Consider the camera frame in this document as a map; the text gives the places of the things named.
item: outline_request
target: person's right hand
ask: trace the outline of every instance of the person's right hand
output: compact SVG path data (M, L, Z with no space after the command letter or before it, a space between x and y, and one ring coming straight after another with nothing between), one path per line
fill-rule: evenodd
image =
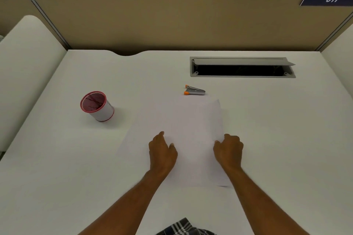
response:
M243 146L244 144L236 135L225 134L223 142L215 141L213 152L226 173L231 170L241 170Z

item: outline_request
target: beige partition panel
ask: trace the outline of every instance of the beige partition panel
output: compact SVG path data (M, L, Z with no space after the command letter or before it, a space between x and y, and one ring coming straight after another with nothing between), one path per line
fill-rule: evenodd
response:
M33 15L40 19L56 39L65 46L54 29L30 0L0 0L0 35L7 35L7 33L9 33L26 15Z
M302 0L36 0L73 49L315 50L352 7Z

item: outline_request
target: cup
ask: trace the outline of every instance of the cup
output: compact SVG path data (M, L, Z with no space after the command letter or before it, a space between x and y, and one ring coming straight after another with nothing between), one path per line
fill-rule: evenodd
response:
M92 91L86 94L82 98L80 106L85 113L89 113L99 122L108 121L114 114L114 107L101 91Z

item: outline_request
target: pen holder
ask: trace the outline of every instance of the pen holder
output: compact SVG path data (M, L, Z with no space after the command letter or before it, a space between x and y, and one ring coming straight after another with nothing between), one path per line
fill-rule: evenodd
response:
M99 122L108 121L114 114L114 107L103 92L93 91L86 94L80 103L81 109Z

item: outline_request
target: checkered fabric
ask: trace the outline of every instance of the checkered fabric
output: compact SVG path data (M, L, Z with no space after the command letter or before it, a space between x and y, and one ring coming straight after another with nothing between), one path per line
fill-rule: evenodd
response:
M216 235L205 229L193 227L187 218L174 223L168 228L158 232L156 235Z

